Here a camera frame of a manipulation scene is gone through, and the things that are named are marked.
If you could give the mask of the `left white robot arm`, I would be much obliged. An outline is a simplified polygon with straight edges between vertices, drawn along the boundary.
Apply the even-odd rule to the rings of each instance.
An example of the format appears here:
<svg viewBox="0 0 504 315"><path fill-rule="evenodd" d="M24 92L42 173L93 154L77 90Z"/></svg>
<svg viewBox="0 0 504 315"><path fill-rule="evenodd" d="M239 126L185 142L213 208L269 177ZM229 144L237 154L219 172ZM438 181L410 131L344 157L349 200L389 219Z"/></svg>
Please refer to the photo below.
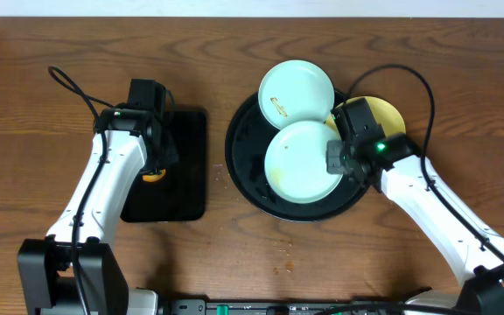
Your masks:
<svg viewBox="0 0 504 315"><path fill-rule="evenodd" d="M30 314L158 314L159 295L132 289L114 256L130 188L161 141L150 110L106 108L87 167L43 239L26 239L17 265Z"/></svg>

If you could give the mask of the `yellow sponge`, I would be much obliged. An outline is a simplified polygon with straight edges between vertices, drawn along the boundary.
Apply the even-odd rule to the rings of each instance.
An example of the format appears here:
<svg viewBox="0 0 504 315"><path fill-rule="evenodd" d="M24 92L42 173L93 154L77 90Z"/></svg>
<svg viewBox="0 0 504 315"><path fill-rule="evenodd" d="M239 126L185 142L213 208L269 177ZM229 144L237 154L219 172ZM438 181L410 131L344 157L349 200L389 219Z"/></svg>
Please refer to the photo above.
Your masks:
<svg viewBox="0 0 504 315"><path fill-rule="evenodd" d="M161 180L165 176L165 170L159 170L157 172L145 173L142 176L142 180L148 183L155 183Z"/></svg>

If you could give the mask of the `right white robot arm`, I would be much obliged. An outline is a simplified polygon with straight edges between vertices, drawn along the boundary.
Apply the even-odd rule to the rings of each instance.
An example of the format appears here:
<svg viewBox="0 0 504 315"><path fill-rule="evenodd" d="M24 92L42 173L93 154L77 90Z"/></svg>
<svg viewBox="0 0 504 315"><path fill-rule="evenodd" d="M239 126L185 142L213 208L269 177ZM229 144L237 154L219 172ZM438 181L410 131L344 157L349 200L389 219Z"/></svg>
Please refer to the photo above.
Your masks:
<svg viewBox="0 0 504 315"><path fill-rule="evenodd" d="M405 134L360 145L330 140L327 170L374 186L397 204L447 261L461 291L432 290L399 308L404 314L504 314L504 237L481 220L438 176Z"/></svg>

